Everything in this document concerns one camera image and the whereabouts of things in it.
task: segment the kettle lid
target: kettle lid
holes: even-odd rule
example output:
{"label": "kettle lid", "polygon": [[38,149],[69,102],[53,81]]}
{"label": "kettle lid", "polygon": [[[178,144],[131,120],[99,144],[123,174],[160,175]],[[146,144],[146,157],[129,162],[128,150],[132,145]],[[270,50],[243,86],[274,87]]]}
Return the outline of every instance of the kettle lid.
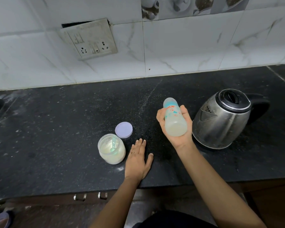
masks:
{"label": "kettle lid", "polygon": [[251,110],[251,102],[247,96],[234,89],[225,89],[215,96],[217,104],[223,109],[233,113],[245,113]]}

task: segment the hand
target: hand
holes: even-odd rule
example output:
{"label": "hand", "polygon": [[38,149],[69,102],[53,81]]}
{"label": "hand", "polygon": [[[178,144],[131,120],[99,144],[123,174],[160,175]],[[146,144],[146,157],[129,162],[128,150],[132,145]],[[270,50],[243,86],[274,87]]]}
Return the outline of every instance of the hand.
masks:
{"label": "hand", "polygon": [[153,153],[150,153],[145,163],[145,147],[146,140],[136,140],[125,162],[125,179],[135,180],[137,184],[145,178],[153,161]]}
{"label": "hand", "polygon": [[166,129],[165,129],[165,113],[166,113],[166,108],[162,108],[157,111],[156,119],[160,123],[160,126],[162,128],[162,131],[164,135],[167,137],[167,139],[171,142],[173,147],[176,149],[176,151],[184,146],[195,146],[193,141],[192,141],[192,120],[190,118],[190,115],[188,113],[188,110],[184,105],[180,106],[181,113],[184,117],[184,119],[187,122],[187,132],[179,137],[172,137],[169,134],[167,134]]}

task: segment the electric kettle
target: electric kettle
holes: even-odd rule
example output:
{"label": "electric kettle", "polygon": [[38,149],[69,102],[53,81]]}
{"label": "electric kettle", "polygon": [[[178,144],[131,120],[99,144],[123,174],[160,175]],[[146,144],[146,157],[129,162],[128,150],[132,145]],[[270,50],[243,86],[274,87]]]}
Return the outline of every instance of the electric kettle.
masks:
{"label": "electric kettle", "polygon": [[210,97],[196,114],[192,134],[202,145],[223,149],[242,132],[246,124],[261,117],[270,101],[260,94],[225,89]]}

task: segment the dark clothing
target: dark clothing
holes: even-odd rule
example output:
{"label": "dark clothing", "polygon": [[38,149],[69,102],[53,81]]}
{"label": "dark clothing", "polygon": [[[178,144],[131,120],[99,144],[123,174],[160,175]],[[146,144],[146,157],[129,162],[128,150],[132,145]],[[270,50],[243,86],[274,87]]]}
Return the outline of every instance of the dark clothing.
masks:
{"label": "dark clothing", "polygon": [[137,228],[215,228],[213,224],[178,211],[164,210],[147,218]]}

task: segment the cabinet handle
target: cabinet handle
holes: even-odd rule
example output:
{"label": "cabinet handle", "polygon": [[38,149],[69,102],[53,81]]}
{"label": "cabinet handle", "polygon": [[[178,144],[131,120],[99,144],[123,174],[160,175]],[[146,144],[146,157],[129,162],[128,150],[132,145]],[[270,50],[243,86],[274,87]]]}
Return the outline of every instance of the cabinet handle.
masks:
{"label": "cabinet handle", "polygon": [[86,198],[87,198],[87,194],[84,194],[84,198],[83,199],[78,199],[77,195],[76,194],[74,195],[74,200],[75,201],[82,201],[82,202],[84,202],[86,200]]}
{"label": "cabinet handle", "polygon": [[108,198],[108,193],[105,193],[104,195],[105,195],[105,196],[102,197],[102,196],[101,196],[101,192],[98,192],[98,198],[99,198],[99,199],[106,200],[106,199]]}

